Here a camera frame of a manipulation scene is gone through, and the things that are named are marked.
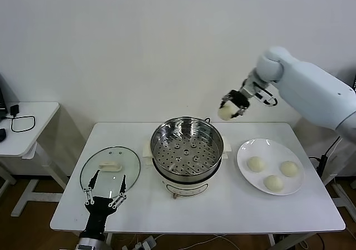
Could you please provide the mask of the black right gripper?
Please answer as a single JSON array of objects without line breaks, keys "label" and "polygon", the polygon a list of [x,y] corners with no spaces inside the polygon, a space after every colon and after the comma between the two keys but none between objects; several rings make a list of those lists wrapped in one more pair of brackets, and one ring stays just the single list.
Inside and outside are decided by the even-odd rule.
[{"label": "black right gripper", "polygon": [[228,94],[224,95],[221,99],[220,108],[234,104],[237,107],[233,108],[232,118],[243,116],[250,102],[240,91],[231,90]]}]

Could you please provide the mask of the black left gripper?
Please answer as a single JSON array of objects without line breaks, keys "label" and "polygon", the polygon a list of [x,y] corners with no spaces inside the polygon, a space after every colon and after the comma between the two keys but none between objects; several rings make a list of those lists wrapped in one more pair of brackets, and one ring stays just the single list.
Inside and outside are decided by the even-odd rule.
[{"label": "black left gripper", "polygon": [[85,229],[80,233],[80,238],[104,238],[105,224],[107,217],[114,214],[127,198],[126,195],[126,174],[120,186],[119,195],[115,198],[93,197],[92,191],[100,170],[98,169],[90,179],[88,187],[83,189],[86,195],[85,207],[89,212],[89,218]]}]

